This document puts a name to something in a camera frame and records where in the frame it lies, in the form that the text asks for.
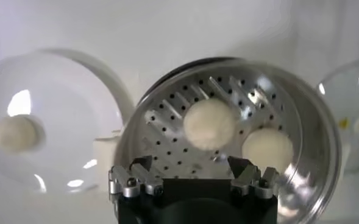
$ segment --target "white backdrop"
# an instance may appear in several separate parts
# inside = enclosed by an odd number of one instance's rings
[[[315,86],[359,58],[359,1],[0,0],[0,60],[37,50],[94,69],[114,89],[127,119],[159,77],[204,57],[268,61]],[[325,219],[359,217],[359,202],[343,195]],[[0,224],[111,223],[105,199],[92,193],[37,197],[0,177]]]

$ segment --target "white plate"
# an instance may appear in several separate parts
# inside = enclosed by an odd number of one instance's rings
[[[0,150],[0,174],[34,192],[94,187],[93,140],[123,126],[113,96],[90,70],[49,53],[0,62],[0,119],[17,114],[39,123],[44,138],[18,155]]]

